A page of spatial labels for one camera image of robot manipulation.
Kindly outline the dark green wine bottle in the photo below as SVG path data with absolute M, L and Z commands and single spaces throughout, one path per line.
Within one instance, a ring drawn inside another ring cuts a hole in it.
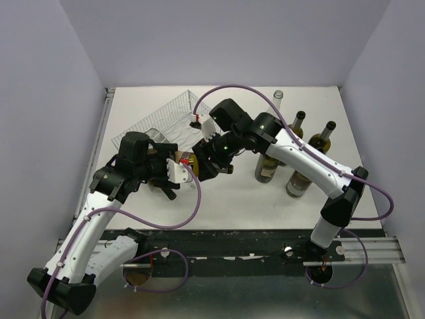
M 191 169 L 195 173 L 196 177 L 198 178 L 199 165 L 198 165 L 197 157 L 193 152 L 177 151 L 175 153 L 175 161 L 177 163 L 185 162 L 189 164 Z M 218 164 L 214 163 L 214 166 L 218 169 L 218 174 L 227 174 L 227 175 L 233 174 L 234 166 L 232 164 L 226 167 L 220 167 Z

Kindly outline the short clear glass bottle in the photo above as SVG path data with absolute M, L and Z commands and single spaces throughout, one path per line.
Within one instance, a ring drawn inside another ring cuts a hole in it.
M 145 133 L 155 143 L 169 143 L 168 139 L 156 128 L 150 128 Z

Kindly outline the dark labelled wine bottle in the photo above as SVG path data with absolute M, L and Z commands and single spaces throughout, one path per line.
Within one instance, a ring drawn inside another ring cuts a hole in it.
M 148 181 L 150 188 L 158 188 L 167 196 L 170 201 L 177 198 L 175 190 L 179 190 L 181 187 L 177 183 L 170 182 L 165 179 L 150 179 Z

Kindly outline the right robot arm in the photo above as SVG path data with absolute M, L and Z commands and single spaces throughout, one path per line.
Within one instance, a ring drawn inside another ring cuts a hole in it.
M 315 261 L 328 255 L 331 242 L 349 224 L 363 195 L 366 169 L 334 166 L 333 160 L 319 150 L 293 139 L 275 116 L 262 112 L 251 118 L 230 98 L 206 116 L 193 114 L 191 126 L 203 134 L 193 146 L 200 181 L 216 177 L 239 151 L 248 150 L 282 161 L 316 184 L 328 198 L 305 251 Z

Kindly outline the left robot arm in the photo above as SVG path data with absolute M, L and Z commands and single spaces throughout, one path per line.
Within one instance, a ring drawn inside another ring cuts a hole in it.
M 94 173 L 83 209 L 59 250 L 27 277 L 42 298 L 43 318 L 48 302 L 80 315 L 99 285 L 122 263 L 138 263 L 147 256 L 146 244 L 129 235 L 120 235 L 97 255 L 93 251 L 114 215 L 122 212 L 122 205 L 142 183 L 154 180 L 167 187 L 168 163 L 177 150 L 177 144 L 156 142 L 142 132 L 128 132 L 121 139 L 118 153 Z

